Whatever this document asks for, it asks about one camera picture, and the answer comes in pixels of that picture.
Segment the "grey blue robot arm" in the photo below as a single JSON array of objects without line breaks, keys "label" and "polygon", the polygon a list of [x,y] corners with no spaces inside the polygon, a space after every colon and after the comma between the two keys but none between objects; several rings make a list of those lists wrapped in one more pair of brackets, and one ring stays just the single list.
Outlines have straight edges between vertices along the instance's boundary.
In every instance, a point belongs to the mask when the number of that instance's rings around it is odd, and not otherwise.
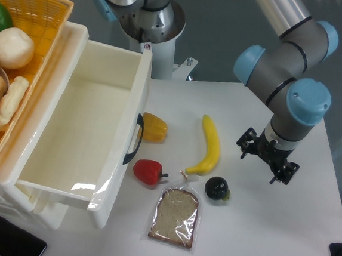
[{"label": "grey blue robot arm", "polygon": [[[118,21],[135,52],[153,53],[152,78],[179,79],[190,73],[174,63],[175,41],[185,15],[174,0],[93,0],[107,21]],[[240,54],[234,73],[272,111],[261,135],[247,130],[238,140],[242,154],[269,165],[273,180],[288,184],[299,166],[289,154],[318,124],[331,105],[326,86],[302,78],[338,47],[336,29],[315,21],[301,0],[256,0],[281,41],[272,52],[253,45]]]}]

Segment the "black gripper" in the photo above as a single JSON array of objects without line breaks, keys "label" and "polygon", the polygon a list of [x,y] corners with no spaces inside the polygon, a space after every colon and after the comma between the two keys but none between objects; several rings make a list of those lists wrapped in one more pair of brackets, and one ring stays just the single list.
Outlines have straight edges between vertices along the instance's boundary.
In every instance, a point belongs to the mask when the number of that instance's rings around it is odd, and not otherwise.
[{"label": "black gripper", "polygon": [[273,173],[273,178],[269,181],[270,184],[278,181],[279,183],[288,185],[292,177],[299,170],[299,164],[286,160],[289,155],[289,150],[277,149],[275,147],[275,140],[268,142],[264,134],[258,137],[252,127],[242,134],[237,140],[236,145],[241,150],[241,159],[247,154],[258,155],[269,165]]}]

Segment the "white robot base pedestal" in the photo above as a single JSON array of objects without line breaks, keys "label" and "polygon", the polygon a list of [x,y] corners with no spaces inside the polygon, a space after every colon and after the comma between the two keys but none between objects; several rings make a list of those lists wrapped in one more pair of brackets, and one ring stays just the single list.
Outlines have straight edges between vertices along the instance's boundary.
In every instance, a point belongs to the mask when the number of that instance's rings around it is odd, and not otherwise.
[{"label": "white robot base pedestal", "polygon": [[191,73],[198,65],[193,57],[182,64],[175,63],[176,40],[183,33],[186,17],[182,7],[169,1],[161,10],[138,9],[119,19],[121,28],[128,38],[129,49],[142,53],[152,52],[153,79],[191,81]]}]

